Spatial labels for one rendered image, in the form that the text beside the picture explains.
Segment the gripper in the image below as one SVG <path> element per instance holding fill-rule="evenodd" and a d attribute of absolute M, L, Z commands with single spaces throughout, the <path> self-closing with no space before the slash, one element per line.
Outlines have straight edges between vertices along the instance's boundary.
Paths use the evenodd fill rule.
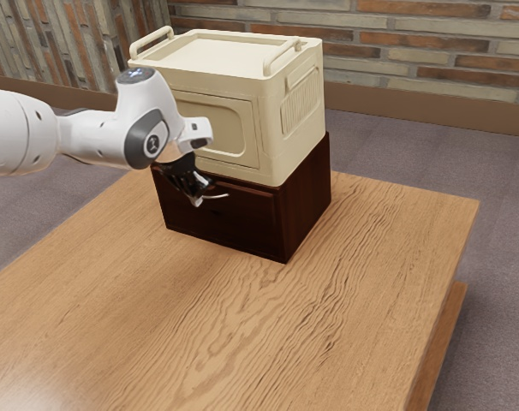
<path fill-rule="evenodd" d="M 209 177 L 196 170 L 193 152 L 188 152 L 172 162 L 157 162 L 156 169 L 167 176 L 169 183 L 184 194 L 194 207 L 201 205 L 200 190 L 208 190 L 212 185 Z"/>

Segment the dark brown wooden cabinet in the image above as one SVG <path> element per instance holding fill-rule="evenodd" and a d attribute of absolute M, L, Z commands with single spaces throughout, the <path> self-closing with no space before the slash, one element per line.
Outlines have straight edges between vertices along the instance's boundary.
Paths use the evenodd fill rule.
<path fill-rule="evenodd" d="M 170 184 L 157 165 L 150 168 L 168 229 L 286 263 L 331 203 L 329 134 L 321 139 L 279 187 L 205 172 L 210 195 L 195 207 Z"/>

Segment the cream box with lid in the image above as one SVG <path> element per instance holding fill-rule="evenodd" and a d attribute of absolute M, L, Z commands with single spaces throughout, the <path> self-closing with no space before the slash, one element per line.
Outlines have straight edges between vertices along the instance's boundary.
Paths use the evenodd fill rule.
<path fill-rule="evenodd" d="M 278 187 L 325 137 L 321 39 L 165 26 L 129 55 L 165 78 L 182 116 L 209 119 L 200 170 Z"/>

